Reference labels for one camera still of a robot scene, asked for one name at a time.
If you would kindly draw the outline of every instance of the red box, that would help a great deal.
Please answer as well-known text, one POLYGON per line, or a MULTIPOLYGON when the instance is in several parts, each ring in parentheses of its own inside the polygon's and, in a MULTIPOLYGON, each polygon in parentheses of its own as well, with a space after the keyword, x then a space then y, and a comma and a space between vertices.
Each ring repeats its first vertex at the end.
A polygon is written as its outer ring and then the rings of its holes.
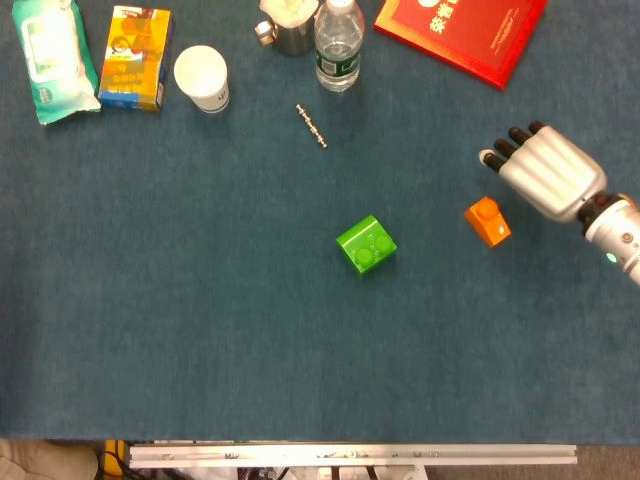
POLYGON ((547 0, 387 0, 374 28, 504 90, 547 0))

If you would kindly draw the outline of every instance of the wet wipes package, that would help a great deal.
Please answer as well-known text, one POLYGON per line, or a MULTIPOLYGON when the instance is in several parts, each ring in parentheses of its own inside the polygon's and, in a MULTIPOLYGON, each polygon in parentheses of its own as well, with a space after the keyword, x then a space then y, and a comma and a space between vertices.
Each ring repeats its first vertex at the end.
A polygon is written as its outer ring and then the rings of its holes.
POLYGON ((94 95, 98 76, 75 1, 16 0, 12 14, 40 124, 100 110, 94 95))

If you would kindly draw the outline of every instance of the stainless steel mug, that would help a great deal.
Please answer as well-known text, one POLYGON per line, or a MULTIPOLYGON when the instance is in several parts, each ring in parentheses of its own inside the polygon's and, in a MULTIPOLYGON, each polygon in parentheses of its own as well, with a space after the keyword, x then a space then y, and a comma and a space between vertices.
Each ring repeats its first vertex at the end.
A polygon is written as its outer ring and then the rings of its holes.
POLYGON ((262 46, 273 45, 285 55, 296 56, 308 52, 314 46, 313 27, 315 12, 300 25, 287 28, 278 25, 271 17, 260 22, 256 28, 256 35, 262 46))

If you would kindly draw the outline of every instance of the robotic arm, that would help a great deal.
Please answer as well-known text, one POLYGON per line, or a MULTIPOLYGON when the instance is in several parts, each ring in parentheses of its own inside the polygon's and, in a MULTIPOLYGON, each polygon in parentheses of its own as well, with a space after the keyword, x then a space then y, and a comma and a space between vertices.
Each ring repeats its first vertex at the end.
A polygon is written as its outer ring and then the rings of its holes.
POLYGON ((640 210, 626 195, 606 193, 600 165, 553 128, 533 122, 529 130, 511 128, 516 146, 499 139, 501 156, 483 150, 480 161, 544 216, 579 220, 587 240, 640 285, 640 210))

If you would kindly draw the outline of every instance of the snack box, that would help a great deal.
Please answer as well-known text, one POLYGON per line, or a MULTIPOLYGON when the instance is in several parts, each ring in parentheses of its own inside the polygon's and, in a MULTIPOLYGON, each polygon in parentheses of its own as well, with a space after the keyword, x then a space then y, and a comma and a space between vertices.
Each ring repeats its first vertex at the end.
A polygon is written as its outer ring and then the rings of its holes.
POLYGON ((155 8, 113 8, 98 98, 103 105, 160 110, 173 16, 155 8))

